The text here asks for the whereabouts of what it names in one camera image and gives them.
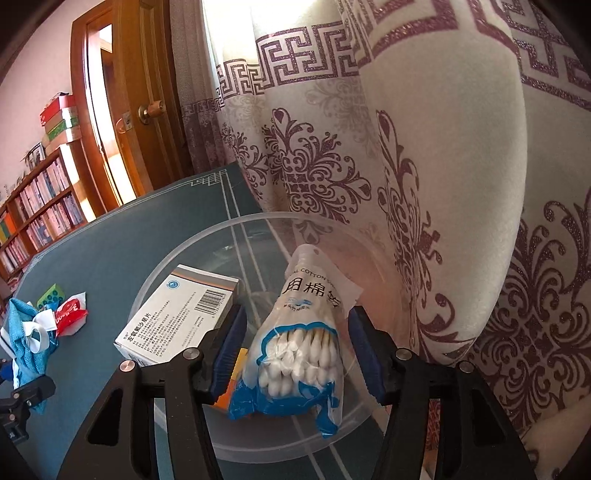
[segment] red candy wrapper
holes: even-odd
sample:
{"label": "red candy wrapper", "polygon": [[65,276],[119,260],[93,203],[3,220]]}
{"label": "red candy wrapper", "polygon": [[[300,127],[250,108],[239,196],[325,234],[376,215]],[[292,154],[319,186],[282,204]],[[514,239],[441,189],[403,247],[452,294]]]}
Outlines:
{"label": "red candy wrapper", "polygon": [[56,311],[57,336],[74,335],[86,323],[86,292],[67,299]]}

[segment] orange box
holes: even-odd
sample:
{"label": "orange box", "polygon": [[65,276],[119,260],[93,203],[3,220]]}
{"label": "orange box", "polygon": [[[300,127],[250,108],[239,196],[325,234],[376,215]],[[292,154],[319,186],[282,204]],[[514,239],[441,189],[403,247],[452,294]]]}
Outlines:
{"label": "orange box", "polygon": [[228,408],[230,407],[230,399],[232,398],[232,394],[236,388],[236,383],[238,382],[240,372],[242,372],[242,367],[246,361],[247,353],[248,348],[241,348],[240,352],[238,353],[238,358],[236,358],[236,365],[234,365],[234,370],[232,372],[232,376],[230,377],[228,388],[224,394],[220,395],[220,397],[217,399],[217,402],[213,404],[213,406],[219,410],[228,411]]}

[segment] teal tablecloth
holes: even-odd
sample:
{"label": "teal tablecloth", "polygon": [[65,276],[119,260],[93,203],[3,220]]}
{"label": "teal tablecloth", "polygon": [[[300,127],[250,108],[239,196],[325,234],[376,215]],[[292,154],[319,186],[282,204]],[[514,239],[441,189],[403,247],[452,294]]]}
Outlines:
{"label": "teal tablecloth", "polygon": [[[228,198],[236,199],[227,202]],[[185,179],[100,217],[31,262],[17,297],[35,302],[53,283],[66,295],[85,291],[87,324],[65,338],[47,373],[56,394],[45,415],[32,414],[19,450],[41,479],[54,479],[90,406],[121,363],[113,339],[125,326],[144,280],[177,245],[229,218],[260,212],[236,164]],[[308,457],[278,464],[220,462],[226,479],[371,477],[381,435],[373,420]],[[157,428],[161,479],[172,478],[164,432]]]}

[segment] white wall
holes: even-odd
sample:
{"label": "white wall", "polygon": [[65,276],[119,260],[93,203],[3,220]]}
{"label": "white wall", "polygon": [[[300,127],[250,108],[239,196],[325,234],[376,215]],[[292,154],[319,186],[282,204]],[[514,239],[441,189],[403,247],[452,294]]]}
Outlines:
{"label": "white wall", "polygon": [[45,105],[57,92],[72,91],[72,22],[101,1],[65,0],[33,33],[0,85],[0,199],[45,133],[39,121]]}

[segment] curtain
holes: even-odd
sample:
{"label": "curtain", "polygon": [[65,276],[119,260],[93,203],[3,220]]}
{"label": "curtain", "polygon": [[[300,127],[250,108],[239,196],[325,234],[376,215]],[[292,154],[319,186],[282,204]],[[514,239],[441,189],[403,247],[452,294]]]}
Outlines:
{"label": "curtain", "polygon": [[532,457],[546,420],[591,419],[591,81],[539,9],[171,0],[171,21],[196,171],[237,161],[264,210],[362,232],[398,272],[379,327],[474,362]]}

